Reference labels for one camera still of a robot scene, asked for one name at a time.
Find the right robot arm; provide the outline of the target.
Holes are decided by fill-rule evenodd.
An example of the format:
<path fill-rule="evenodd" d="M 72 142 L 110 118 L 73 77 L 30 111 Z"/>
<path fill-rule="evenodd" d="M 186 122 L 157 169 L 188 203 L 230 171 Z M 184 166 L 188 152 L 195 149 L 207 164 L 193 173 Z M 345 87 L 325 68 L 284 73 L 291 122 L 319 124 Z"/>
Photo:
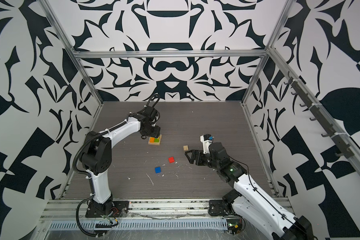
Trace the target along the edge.
<path fill-rule="evenodd" d="M 314 240 L 313 227 L 304 216 L 297 218 L 268 195 L 251 177 L 249 167 L 228 155 L 221 143 L 207 151 L 189 150 L 185 155 L 197 166 L 216 170 L 232 190 L 223 197 L 230 213 L 251 223 L 269 240 Z"/>

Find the black hook rack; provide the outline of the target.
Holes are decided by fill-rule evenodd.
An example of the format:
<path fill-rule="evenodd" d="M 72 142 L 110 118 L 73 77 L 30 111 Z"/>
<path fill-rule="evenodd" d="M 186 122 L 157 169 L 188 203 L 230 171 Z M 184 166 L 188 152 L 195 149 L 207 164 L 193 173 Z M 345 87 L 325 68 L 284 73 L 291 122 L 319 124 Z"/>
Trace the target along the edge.
<path fill-rule="evenodd" d="M 313 118 L 310 118 L 310 121 L 317 121 L 325 134 L 321 134 L 323 138 L 330 138 L 334 144 L 338 147 L 338 151 L 335 152 L 337 157 L 345 157 L 350 159 L 355 155 L 351 149 L 350 142 L 346 140 L 345 133 L 338 131 L 337 127 L 332 120 L 330 120 L 329 114 L 326 113 L 324 106 L 320 103 L 315 102 L 315 97 L 310 93 L 310 91 L 305 87 L 304 82 L 301 79 L 294 79 L 290 76 L 288 72 L 288 81 L 284 83 L 285 85 L 290 85 L 294 92 L 293 96 L 299 96 L 303 101 L 303 104 L 300 104 L 300 107 L 306 108 L 311 112 Z"/>

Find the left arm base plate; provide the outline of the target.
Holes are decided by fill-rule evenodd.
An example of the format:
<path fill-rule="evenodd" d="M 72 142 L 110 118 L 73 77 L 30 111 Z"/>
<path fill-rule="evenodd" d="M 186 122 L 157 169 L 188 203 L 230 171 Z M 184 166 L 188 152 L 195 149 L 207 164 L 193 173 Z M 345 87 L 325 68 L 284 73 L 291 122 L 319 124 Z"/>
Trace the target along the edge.
<path fill-rule="evenodd" d="M 129 201 L 107 201 L 104 204 L 99 204 L 90 200 L 85 217 L 100 218 L 103 215 L 107 215 L 110 218 L 118 218 L 128 213 L 129 204 Z"/>

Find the aluminium frame crossbar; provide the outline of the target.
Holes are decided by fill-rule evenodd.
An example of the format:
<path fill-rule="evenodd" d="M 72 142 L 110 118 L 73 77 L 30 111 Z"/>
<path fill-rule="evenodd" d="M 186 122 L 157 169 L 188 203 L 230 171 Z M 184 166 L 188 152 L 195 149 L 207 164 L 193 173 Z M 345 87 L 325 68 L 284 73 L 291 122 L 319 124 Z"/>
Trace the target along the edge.
<path fill-rule="evenodd" d="M 262 57 L 265 50 L 192 50 L 192 51 L 73 51 L 77 59 L 97 58 L 180 58 L 180 57 Z"/>

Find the aluminium front rail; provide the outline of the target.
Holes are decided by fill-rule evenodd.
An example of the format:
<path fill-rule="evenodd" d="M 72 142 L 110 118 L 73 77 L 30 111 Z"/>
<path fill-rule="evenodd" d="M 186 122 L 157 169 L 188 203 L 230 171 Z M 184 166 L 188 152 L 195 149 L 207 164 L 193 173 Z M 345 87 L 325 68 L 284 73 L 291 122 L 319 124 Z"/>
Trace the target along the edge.
<path fill-rule="evenodd" d="M 36 227 L 36 238 L 46 239 L 53 232 L 80 232 L 84 229 L 98 236 L 168 231 L 225 234 L 232 231 L 254 230 L 251 223 L 238 215 L 212 217 L 208 214 L 209 200 L 221 199 L 135 199 L 129 210 L 118 218 L 86 218 L 88 205 L 78 206 L 79 200 L 49 201 Z M 293 213 L 287 198 L 275 198 L 277 203 Z"/>

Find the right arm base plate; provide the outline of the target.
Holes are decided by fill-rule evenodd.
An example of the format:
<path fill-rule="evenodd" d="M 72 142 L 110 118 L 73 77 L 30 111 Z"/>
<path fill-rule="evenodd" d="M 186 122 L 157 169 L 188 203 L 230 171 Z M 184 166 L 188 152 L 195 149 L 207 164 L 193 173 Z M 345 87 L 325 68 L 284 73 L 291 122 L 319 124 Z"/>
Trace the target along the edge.
<path fill-rule="evenodd" d="M 208 214 L 212 217 L 218 216 L 235 216 L 236 213 L 233 210 L 233 200 L 209 200 Z"/>

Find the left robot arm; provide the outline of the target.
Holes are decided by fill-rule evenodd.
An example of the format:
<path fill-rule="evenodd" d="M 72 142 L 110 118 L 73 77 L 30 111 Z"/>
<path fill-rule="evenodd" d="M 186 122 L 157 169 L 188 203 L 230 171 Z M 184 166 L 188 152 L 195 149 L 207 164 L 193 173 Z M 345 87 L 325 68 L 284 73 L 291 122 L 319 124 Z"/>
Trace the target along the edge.
<path fill-rule="evenodd" d="M 73 170 L 84 174 L 91 184 L 91 201 L 103 207 L 112 201 L 108 182 L 108 169 L 112 163 L 112 148 L 134 133 L 142 139 L 158 138 L 160 127 L 156 125 L 160 113 L 154 107 L 145 106 L 141 111 L 130 113 L 119 124 L 100 132 L 89 132 L 73 160 Z"/>

